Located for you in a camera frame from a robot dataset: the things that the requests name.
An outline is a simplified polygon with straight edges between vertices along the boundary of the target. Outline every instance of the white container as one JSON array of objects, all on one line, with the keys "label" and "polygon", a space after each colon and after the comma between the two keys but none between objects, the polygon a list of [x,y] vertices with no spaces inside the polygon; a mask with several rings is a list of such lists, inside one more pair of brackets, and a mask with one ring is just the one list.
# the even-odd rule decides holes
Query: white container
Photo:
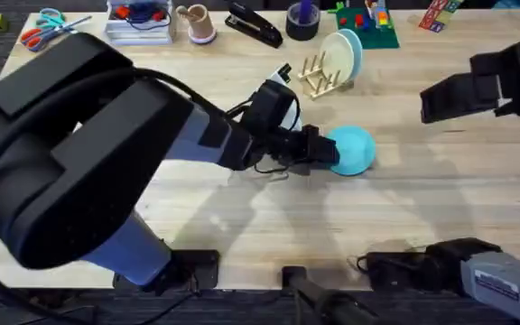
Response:
[{"label": "white container", "polygon": [[[128,21],[116,19],[113,11],[120,5],[141,4],[155,2],[161,4],[167,11],[166,18],[160,22],[149,21],[146,23],[134,23],[134,28]],[[105,33],[109,41],[114,45],[164,45],[173,42],[176,34],[176,22],[178,16],[173,7],[172,0],[108,0],[107,1],[107,24]],[[148,29],[154,26],[166,25],[165,27]]]}]

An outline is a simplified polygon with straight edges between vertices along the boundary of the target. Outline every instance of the black stapler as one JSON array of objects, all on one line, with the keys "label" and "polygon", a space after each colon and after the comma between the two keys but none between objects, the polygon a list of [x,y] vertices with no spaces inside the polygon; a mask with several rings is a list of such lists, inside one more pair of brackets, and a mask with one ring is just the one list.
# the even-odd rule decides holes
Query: black stapler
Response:
[{"label": "black stapler", "polygon": [[226,18],[226,25],[276,49],[282,45],[282,35],[276,27],[254,10],[236,1],[228,1],[228,9],[230,16]]}]

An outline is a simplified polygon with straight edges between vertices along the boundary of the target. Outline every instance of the scissors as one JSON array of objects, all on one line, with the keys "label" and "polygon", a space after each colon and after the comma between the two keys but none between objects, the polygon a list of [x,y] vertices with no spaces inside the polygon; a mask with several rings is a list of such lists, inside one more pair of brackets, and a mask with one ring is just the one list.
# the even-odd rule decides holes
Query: scissors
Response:
[{"label": "scissors", "polygon": [[77,21],[74,21],[72,23],[61,24],[51,29],[33,28],[22,34],[21,42],[23,45],[25,45],[27,50],[39,51],[43,49],[47,45],[47,43],[49,43],[54,38],[60,36],[61,34],[71,29],[71,27],[77,25],[78,23],[83,23],[88,19],[91,19],[91,15],[78,19]]},{"label": "scissors", "polygon": [[61,11],[53,8],[40,10],[40,17],[35,21],[35,27],[40,29],[51,29],[65,24],[65,16]]}]

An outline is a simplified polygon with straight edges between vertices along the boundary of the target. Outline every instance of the box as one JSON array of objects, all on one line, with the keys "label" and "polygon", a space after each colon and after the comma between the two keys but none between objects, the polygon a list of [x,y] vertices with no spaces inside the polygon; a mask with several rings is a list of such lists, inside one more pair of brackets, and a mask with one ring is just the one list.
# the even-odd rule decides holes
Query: box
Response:
[{"label": "box", "polygon": [[[158,4],[167,12],[165,19],[160,22],[150,20],[145,23],[130,23],[127,20],[116,18],[115,10],[120,5],[141,5],[146,3]],[[173,42],[176,34],[178,16],[172,0],[108,0],[107,14],[105,33],[109,41],[114,45],[170,44]]]},{"label": "box", "polygon": [[433,0],[419,27],[440,33],[464,0]]}]

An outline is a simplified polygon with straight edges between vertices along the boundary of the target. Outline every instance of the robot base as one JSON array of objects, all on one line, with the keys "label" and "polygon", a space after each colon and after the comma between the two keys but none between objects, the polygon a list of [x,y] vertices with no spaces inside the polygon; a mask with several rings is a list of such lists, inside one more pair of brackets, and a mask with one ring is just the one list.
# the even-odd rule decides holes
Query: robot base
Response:
[{"label": "robot base", "polygon": [[218,285],[218,266],[220,254],[216,250],[174,250],[172,252],[173,267],[181,269],[180,276],[170,277],[168,273],[147,286],[138,286],[129,282],[124,276],[114,274],[112,285],[117,290],[137,289],[144,292],[162,294],[169,289],[206,290]]}]

